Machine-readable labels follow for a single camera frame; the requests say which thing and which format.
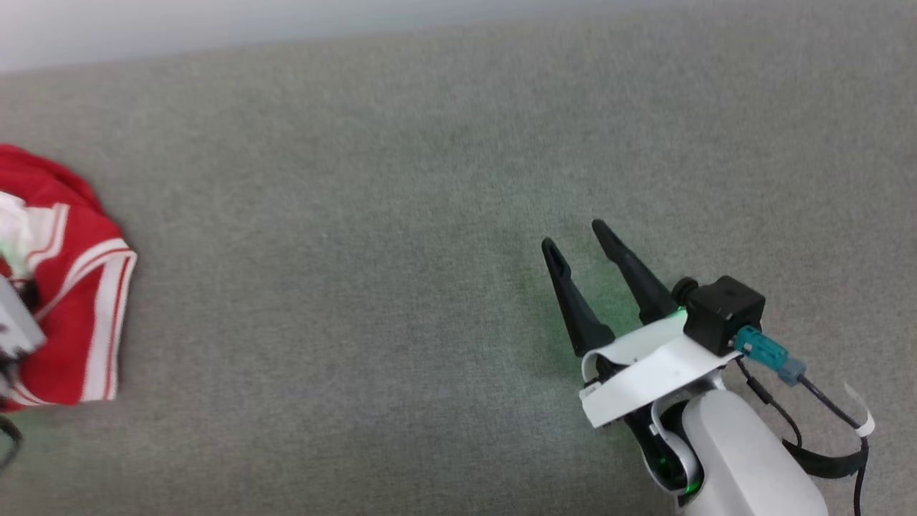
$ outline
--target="black cable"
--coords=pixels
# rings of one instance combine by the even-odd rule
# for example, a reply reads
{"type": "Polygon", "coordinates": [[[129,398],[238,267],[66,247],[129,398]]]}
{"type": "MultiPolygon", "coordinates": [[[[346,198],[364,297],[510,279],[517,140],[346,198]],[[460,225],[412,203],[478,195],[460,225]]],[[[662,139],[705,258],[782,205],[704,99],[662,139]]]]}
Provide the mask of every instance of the black cable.
{"type": "Polygon", "coordinates": [[[2,473],[19,453],[19,448],[22,447],[22,433],[16,428],[16,425],[14,425],[12,421],[3,416],[0,416],[0,432],[8,435],[13,441],[13,447],[10,448],[3,459],[0,459],[0,473],[2,473]]]}
{"type": "Polygon", "coordinates": [[[735,361],[735,364],[739,366],[739,370],[742,371],[742,374],[745,375],[748,386],[751,387],[755,394],[761,399],[765,405],[772,405],[777,413],[783,417],[784,420],[790,425],[790,428],[793,429],[793,433],[796,435],[796,445],[802,448],[802,432],[800,432],[800,427],[796,424],[796,421],[790,416],[790,414],[780,406],[780,404],[774,399],[773,396],[768,392],[767,389],[761,385],[760,382],[754,376],[751,376],[751,373],[748,372],[748,369],[745,367],[745,364],[742,364],[742,359],[735,361]]]}
{"type": "Polygon", "coordinates": [[[860,425],[856,421],[854,421],[853,418],[848,416],[846,412],[841,410],[840,407],[835,405],[833,401],[828,399],[828,397],[825,396],[825,394],[818,387],[813,385],[812,382],[809,381],[809,378],[806,378],[805,375],[800,375],[799,379],[800,379],[800,383],[803,384],[807,389],[809,389],[809,392],[812,392],[814,396],[818,398],[819,401],[824,403],[824,406],[830,409],[831,412],[833,412],[835,416],[844,420],[844,422],[850,425],[851,428],[853,428],[854,430],[860,427],[860,425]]]}
{"type": "MultiPolygon", "coordinates": [[[[860,438],[860,449],[867,450],[869,453],[869,440],[866,437],[860,438]]],[[[854,515],[861,516],[860,514],[860,495],[863,492],[863,476],[866,474],[866,464],[863,464],[863,467],[859,468],[856,471],[856,483],[854,485],[854,515]]]]}
{"type": "MultiPolygon", "coordinates": [[[[799,376],[800,383],[803,384],[809,392],[811,392],[819,401],[821,401],[825,407],[827,407],[835,416],[843,420],[845,423],[851,426],[854,430],[859,429],[860,425],[854,421],[846,412],[841,410],[840,407],[834,404],[818,387],[813,384],[809,378],[806,378],[805,375],[799,376]]],[[[866,437],[860,437],[860,449],[866,450],[868,453],[869,450],[869,440],[866,437]]],[[[856,471],[856,483],[854,484],[854,515],[861,516],[860,512],[860,498],[863,492],[863,477],[866,475],[866,463],[863,464],[856,471]]]]}

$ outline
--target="white stripe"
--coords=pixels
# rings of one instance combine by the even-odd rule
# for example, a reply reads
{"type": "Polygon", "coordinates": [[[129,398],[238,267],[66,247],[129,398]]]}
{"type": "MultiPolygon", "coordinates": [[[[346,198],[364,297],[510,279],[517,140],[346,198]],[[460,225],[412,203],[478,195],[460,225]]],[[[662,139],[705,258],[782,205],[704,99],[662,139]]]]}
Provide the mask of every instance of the white stripe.
{"type": "Polygon", "coordinates": [[[91,270],[87,268],[86,271],[80,273],[80,277],[75,277],[77,271],[79,271],[81,267],[90,263],[95,258],[105,254],[106,252],[109,252],[113,249],[120,249],[122,247],[127,247],[127,243],[123,239],[106,240],[97,243],[93,247],[90,247],[84,251],[83,254],[77,257],[76,260],[73,261],[73,265],[70,266],[70,271],[67,272],[67,277],[64,278],[63,284],[75,284],[86,274],[87,271],[91,270]]]}
{"type": "Polygon", "coordinates": [[[83,395],[80,401],[95,401],[105,397],[108,378],[108,344],[115,324],[117,282],[124,268],[125,257],[108,260],[102,268],[102,277],[95,292],[95,322],[93,337],[89,341],[86,371],[83,377],[83,395]]]}
{"type": "Polygon", "coordinates": [[[121,284],[121,290],[118,292],[118,305],[116,307],[117,318],[115,319],[114,341],[111,343],[111,353],[105,364],[108,366],[108,392],[105,393],[105,399],[115,399],[117,394],[117,352],[121,347],[121,328],[124,326],[124,313],[127,304],[127,288],[130,285],[130,276],[134,274],[134,266],[137,265],[137,256],[128,256],[124,264],[124,283],[121,284]]]}
{"type": "Polygon", "coordinates": [[[41,310],[36,312],[35,320],[41,322],[51,312],[58,303],[61,302],[64,296],[70,292],[70,289],[73,288],[81,279],[86,277],[89,273],[95,270],[96,267],[105,264],[108,260],[116,260],[118,258],[123,258],[124,256],[136,256],[137,254],[130,250],[125,250],[123,252],[113,252],[108,254],[105,257],[100,257],[99,252],[94,251],[96,248],[102,250],[102,253],[111,251],[113,249],[118,249],[119,247],[127,247],[121,239],[113,239],[110,241],[103,242],[103,244],[95,245],[89,251],[84,252],[80,258],[77,259],[76,263],[70,268],[70,272],[67,273],[67,277],[64,279],[61,290],[58,291],[57,296],[55,296],[47,305],[44,306],[41,310]],[[86,260],[84,259],[90,252],[93,253],[94,259],[86,260]]]}
{"type": "Polygon", "coordinates": [[[19,393],[17,393],[15,390],[10,391],[9,398],[19,405],[22,405],[23,407],[37,407],[38,405],[37,403],[32,403],[31,401],[19,396],[19,393]]]}
{"type": "Polygon", "coordinates": [[[29,270],[35,271],[35,268],[39,266],[45,260],[50,260],[58,254],[61,253],[61,248],[63,248],[63,235],[64,230],[67,228],[67,217],[70,214],[70,205],[66,204],[56,204],[54,209],[60,212],[60,220],[57,225],[54,224],[55,217],[51,218],[51,230],[54,233],[51,235],[51,247],[45,252],[38,252],[33,254],[29,259],[27,266],[29,270]]]}
{"type": "Polygon", "coordinates": [[[26,388],[22,383],[22,379],[19,378],[19,370],[16,368],[10,369],[9,371],[10,379],[12,380],[11,387],[13,388],[10,399],[14,400],[20,405],[25,405],[27,407],[35,407],[37,405],[47,405],[47,402],[44,399],[35,396],[26,388]],[[30,401],[26,399],[26,396],[34,399],[35,401],[30,401]]]}

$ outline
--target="gray floor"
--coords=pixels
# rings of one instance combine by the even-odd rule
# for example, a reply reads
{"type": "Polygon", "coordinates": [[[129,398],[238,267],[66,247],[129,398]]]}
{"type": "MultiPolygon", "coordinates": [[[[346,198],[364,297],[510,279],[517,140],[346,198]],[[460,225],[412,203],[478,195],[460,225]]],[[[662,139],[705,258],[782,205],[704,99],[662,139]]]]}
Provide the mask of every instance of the gray floor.
{"type": "Polygon", "coordinates": [[[118,400],[16,415],[4,515],[669,514],[585,420],[540,256],[634,328],[593,217],[667,283],[764,292],[875,412],[865,514],[913,513],[915,27],[686,0],[0,78],[0,140],[89,178],[141,258],[118,400]]]}

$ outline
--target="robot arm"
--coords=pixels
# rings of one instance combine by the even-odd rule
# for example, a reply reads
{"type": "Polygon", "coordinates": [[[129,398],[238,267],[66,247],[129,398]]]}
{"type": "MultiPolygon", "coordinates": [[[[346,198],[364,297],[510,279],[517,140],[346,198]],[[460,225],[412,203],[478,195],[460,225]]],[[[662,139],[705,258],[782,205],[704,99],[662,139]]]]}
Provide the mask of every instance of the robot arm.
{"type": "MultiPolygon", "coordinates": [[[[583,411],[595,428],[618,420],[627,424],[647,472],[675,497],[679,511],[689,516],[826,515],[809,475],[839,478],[858,472],[857,485],[862,485],[871,416],[858,426],[805,378],[802,362],[760,333],[763,296],[729,276],[708,286],[685,278],[670,295],[603,221],[593,221],[592,229],[624,276],[644,327],[616,339],[576,288],[554,242],[542,242],[574,353],[583,359],[583,411]],[[768,366],[788,385],[803,383],[857,430],[863,449],[833,458],[804,450],[801,442],[781,442],[720,378],[729,362],[745,357],[768,366]]],[[[762,401],[774,403],[742,369],[762,401]]]]}

